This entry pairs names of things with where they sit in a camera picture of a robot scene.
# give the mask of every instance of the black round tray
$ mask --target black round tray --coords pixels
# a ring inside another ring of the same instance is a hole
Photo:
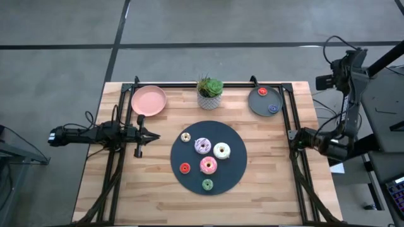
[[[191,140],[187,143],[181,141],[181,134],[188,132]],[[198,138],[205,137],[210,140],[212,148],[207,154],[198,154],[194,149],[194,142]],[[230,146],[230,158],[219,160],[213,154],[216,143],[223,142]],[[218,163],[216,172],[206,175],[201,172],[199,163],[202,158],[212,156]],[[217,195],[234,187],[241,179],[247,166],[247,150],[240,135],[226,124],[216,121],[202,121],[190,125],[183,130],[171,149],[171,167],[175,177],[188,190],[201,195]],[[182,163],[189,163],[191,171],[184,175],[179,171]],[[211,179],[213,188],[205,191],[202,181]]]
[[[266,88],[268,94],[265,96],[261,96],[258,94],[258,89]],[[280,96],[279,92],[269,86],[258,86],[251,90],[250,94],[248,95],[248,105],[250,109],[261,116],[264,117],[271,117],[277,113],[271,113],[268,110],[269,105],[276,105],[278,106],[278,112],[282,111],[282,97]]]

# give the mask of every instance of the butcher block tabletop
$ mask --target butcher block tabletop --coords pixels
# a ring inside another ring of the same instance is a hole
[[[301,126],[317,129],[309,83],[291,83]],[[111,119],[121,85],[105,84],[98,124]],[[160,134],[160,139],[143,146],[142,158],[133,156],[135,143],[126,148],[116,225],[302,224],[282,111],[273,117],[261,117],[252,112],[247,103],[252,88],[224,88],[220,106],[214,110],[203,110],[198,106],[195,88],[163,90],[167,95],[165,108],[145,121],[145,127]],[[285,95],[294,128],[287,92]],[[135,126],[136,119],[133,112],[131,122]],[[229,125],[247,148],[247,168],[240,182],[220,195],[206,196],[188,191],[178,182],[170,165],[171,147],[177,136],[186,127],[203,120]],[[101,145],[91,145],[88,154],[101,148]],[[331,213],[342,219],[327,158],[317,151],[306,151],[314,190]],[[108,151],[102,151],[86,162],[73,221],[82,218],[100,195],[107,158]],[[109,215],[111,197],[112,192],[107,199],[105,218]],[[312,220],[307,194],[305,203],[309,220]]]

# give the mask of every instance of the white frosted donut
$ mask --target white frosted donut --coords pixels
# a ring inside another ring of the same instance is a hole
[[[184,132],[181,134],[181,140],[183,142],[188,142],[189,140],[191,140],[191,135],[188,132]]]
[[[213,148],[213,154],[218,159],[226,159],[230,157],[230,147],[226,143],[218,143]]]

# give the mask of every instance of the pink plate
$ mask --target pink plate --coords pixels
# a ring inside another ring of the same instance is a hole
[[[163,89],[157,86],[144,86],[135,91],[132,97],[132,109],[146,117],[158,114],[163,110],[167,97]]]

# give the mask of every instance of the red donut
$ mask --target red donut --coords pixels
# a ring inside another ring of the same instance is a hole
[[[182,174],[187,174],[189,173],[189,171],[191,171],[191,165],[189,165],[188,163],[183,163],[181,164],[181,166],[179,167],[179,171]]]
[[[258,94],[261,96],[265,96],[267,93],[268,93],[268,91],[266,90],[266,88],[258,89]]]

